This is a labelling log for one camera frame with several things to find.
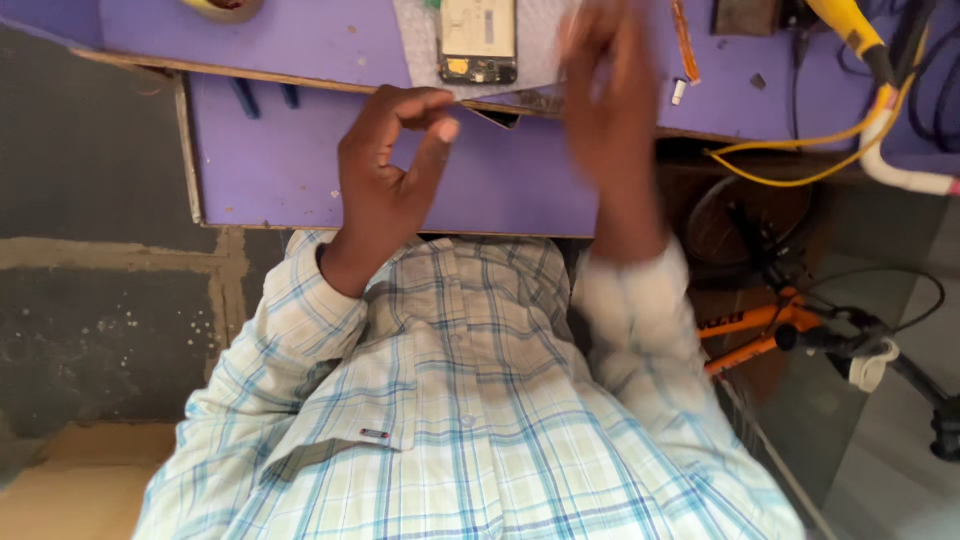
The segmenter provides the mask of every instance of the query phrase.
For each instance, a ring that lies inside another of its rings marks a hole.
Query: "bicycle wheel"
[[[806,241],[815,221],[818,193],[816,184],[785,189],[738,176],[712,186],[693,206],[682,233],[691,285],[729,290],[759,282],[747,247],[727,214],[730,205],[743,205],[760,222],[771,245],[795,248]]]

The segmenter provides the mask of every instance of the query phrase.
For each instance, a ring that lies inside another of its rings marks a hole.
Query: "plaid shirt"
[[[411,244],[353,300],[317,268],[329,238],[290,242],[136,538],[803,536],[704,376],[676,246],[583,263],[588,366],[548,240]]]

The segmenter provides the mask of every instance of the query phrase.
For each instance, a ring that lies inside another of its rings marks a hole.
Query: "man's left hand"
[[[460,124],[436,88],[382,86],[340,141],[344,227],[327,246],[321,272],[340,293],[359,298],[376,271],[423,226]],[[400,129],[423,130],[410,171],[390,164]]]

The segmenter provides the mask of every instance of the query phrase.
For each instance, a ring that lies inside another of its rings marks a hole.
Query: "person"
[[[343,228],[294,235],[136,538],[803,537],[704,375],[637,17],[583,8],[561,32],[569,150],[599,194],[572,292],[590,361],[548,239],[416,238],[460,126],[450,93],[382,87],[339,146]],[[408,172],[403,128],[426,131]]]

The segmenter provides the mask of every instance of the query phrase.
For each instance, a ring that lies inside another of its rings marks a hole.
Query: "shirt sleeve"
[[[793,507],[717,402],[687,284],[676,240],[630,268],[582,261],[573,303],[593,333],[594,379],[634,414],[707,509],[741,516],[744,529],[762,537],[803,538]]]
[[[186,405],[177,449],[147,487],[135,538],[220,538],[306,399],[356,346],[367,304],[317,266],[320,236],[297,233],[253,319]]]

